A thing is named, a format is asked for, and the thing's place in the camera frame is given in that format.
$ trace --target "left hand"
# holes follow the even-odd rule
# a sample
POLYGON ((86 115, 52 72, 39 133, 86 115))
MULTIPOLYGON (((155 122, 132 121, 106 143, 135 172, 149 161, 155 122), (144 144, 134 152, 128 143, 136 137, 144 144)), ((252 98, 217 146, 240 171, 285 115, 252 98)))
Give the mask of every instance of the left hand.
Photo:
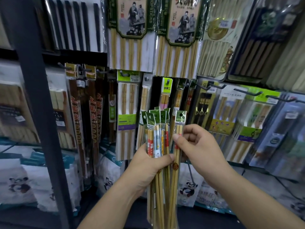
POLYGON ((173 161, 173 154, 160 158, 149 157, 146 144, 143 144, 119 180, 125 180, 126 184, 132 188, 131 191, 135 193, 135 198, 138 198, 152 182, 158 170, 170 165, 173 161))

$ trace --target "right hand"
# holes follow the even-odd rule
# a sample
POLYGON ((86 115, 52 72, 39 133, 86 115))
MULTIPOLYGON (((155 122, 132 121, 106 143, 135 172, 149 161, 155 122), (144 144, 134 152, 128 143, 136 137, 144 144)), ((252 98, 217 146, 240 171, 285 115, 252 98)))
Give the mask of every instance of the right hand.
POLYGON ((174 134, 173 140, 210 186, 217 186, 225 172, 233 171, 213 135, 199 125, 185 125, 183 136, 174 134))

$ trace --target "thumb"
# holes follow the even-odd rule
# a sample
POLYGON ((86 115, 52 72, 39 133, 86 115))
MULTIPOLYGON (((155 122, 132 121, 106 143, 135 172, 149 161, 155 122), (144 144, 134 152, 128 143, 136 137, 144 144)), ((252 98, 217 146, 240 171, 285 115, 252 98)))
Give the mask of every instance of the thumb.
POLYGON ((178 134, 173 134, 173 141, 179 146, 181 150, 185 152, 187 156, 194 149, 194 145, 192 145, 187 141, 187 139, 178 134))
POLYGON ((170 163, 172 163, 175 160, 175 156, 173 154, 167 154, 159 158, 154 158, 154 166, 157 170, 164 168, 165 166, 168 166, 170 163))

